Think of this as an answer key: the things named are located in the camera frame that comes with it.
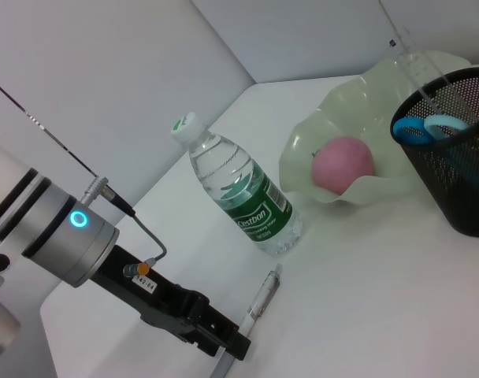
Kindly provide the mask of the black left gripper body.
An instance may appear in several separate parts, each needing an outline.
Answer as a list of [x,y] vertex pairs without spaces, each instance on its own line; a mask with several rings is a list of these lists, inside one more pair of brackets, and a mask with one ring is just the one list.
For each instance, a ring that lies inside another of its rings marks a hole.
[[179,339],[205,339],[198,330],[200,316],[209,299],[174,284],[150,270],[147,279],[154,289],[141,287],[124,275],[126,265],[140,260],[116,245],[91,280],[139,312],[142,321],[163,329]]

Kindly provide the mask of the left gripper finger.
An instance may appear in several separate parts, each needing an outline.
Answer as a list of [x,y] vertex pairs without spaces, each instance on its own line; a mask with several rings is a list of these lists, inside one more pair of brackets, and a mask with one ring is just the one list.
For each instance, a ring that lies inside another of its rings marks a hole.
[[223,349],[240,361],[245,358],[251,341],[240,333],[236,323],[203,298],[198,298],[191,306],[186,321],[191,330],[184,335],[185,340],[195,343],[205,354],[215,357]]

